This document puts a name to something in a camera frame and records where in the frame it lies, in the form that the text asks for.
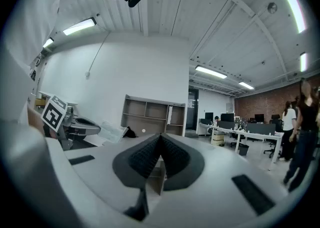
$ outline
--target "fluorescent ceiling light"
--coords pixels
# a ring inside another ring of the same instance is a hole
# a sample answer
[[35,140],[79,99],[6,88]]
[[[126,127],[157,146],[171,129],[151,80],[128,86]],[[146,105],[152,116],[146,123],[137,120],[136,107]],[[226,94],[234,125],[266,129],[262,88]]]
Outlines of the fluorescent ceiling light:
[[70,35],[73,34],[77,31],[95,26],[97,24],[96,20],[91,17],[89,19],[86,19],[80,23],[75,24],[74,26],[69,27],[68,29],[65,29],[63,32],[65,35]]
[[304,72],[307,69],[307,54],[302,53],[300,55],[300,72]]
[[244,82],[240,82],[239,84],[244,86],[244,87],[246,87],[246,88],[248,88],[248,89],[250,89],[250,90],[254,90],[255,89],[253,86],[250,86],[250,85],[248,85],[248,84],[246,84]]
[[43,45],[44,48],[48,47],[51,43],[53,43],[54,40],[52,38],[48,38],[48,40],[45,42],[45,44]]
[[225,79],[227,77],[226,75],[224,75],[222,73],[216,72],[214,70],[205,68],[205,67],[200,66],[200,65],[197,65],[195,69],[197,71],[199,71],[199,72],[203,72],[203,73],[206,73],[206,74],[211,74],[213,76],[217,76],[217,77],[222,78],[222,79]]
[[303,32],[306,29],[304,17],[302,15],[299,3],[297,0],[287,0],[293,12],[296,25],[298,27],[299,33]]

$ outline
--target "wooden shelf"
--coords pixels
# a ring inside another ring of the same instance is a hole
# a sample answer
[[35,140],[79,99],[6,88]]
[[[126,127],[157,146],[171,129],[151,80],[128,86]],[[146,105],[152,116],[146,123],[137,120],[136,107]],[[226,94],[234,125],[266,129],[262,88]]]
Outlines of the wooden shelf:
[[166,121],[167,120],[165,118],[148,117],[148,116],[129,114],[129,113],[124,113],[124,115],[133,116],[133,117],[139,117],[139,118],[145,118],[145,119],[151,119],[151,120],[159,120],[159,121]]
[[184,125],[178,125],[178,124],[167,124],[167,126],[183,127]]

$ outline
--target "trash bin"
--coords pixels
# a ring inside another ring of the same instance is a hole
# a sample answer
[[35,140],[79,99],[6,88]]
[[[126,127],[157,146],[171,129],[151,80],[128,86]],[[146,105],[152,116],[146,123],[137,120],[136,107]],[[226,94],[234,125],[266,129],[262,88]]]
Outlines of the trash bin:
[[248,145],[239,145],[239,155],[246,156],[248,152],[249,146]]

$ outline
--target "desk leg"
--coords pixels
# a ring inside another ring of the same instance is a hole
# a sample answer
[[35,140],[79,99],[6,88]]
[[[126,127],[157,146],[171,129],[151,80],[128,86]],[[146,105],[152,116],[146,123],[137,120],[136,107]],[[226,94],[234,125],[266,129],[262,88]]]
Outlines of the desk leg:
[[236,147],[235,147],[235,153],[238,153],[238,148],[239,148],[239,143],[240,143],[240,134],[238,134],[238,139],[236,141]]
[[280,146],[281,146],[281,137],[278,138],[276,140],[276,145],[275,145],[275,149],[274,149],[274,154],[273,154],[273,158],[269,167],[269,171],[272,170],[274,163],[276,163],[277,158],[278,158],[278,154],[279,154],[279,150],[280,150]]

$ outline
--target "white desk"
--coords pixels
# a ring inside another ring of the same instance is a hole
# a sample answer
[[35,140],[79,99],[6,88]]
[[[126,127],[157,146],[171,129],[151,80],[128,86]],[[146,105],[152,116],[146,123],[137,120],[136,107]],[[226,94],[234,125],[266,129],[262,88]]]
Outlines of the white desk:
[[282,137],[283,137],[284,133],[277,133],[276,132],[275,135],[256,134],[256,133],[245,132],[244,130],[225,129],[225,128],[221,128],[221,127],[218,127],[218,126],[206,125],[206,124],[202,124],[202,123],[199,123],[199,125],[202,126],[202,127],[205,127],[205,128],[212,128],[212,135],[214,134],[215,130],[222,131],[222,132],[225,132],[225,133],[235,133],[235,134],[237,134],[238,138],[237,138],[236,147],[235,147],[235,152],[236,153],[238,152],[238,148],[239,148],[239,144],[240,144],[240,136],[241,135],[245,136],[245,140],[247,140],[247,138],[260,139],[260,140],[263,140],[263,141],[265,139],[276,140],[276,145],[275,145],[275,149],[274,149],[273,158],[272,158],[272,161],[271,161],[271,164],[270,164],[268,170],[270,171],[270,170],[273,169],[274,163],[276,163],[277,158],[278,158],[278,154],[279,154],[279,150],[280,150],[280,146],[281,146],[281,141],[282,141]]
[[[52,93],[48,93],[48,92],[43,92],[43,91],[38,91],[41,95],[47,97],[47,98],[51,98],[53,97],[55,94]],[[57,95],[58,98],[61,98],[61,100],[65,101],[68,106],[76,106],[78,103],[69,99],[65,99],[64,97],[60,97]]]

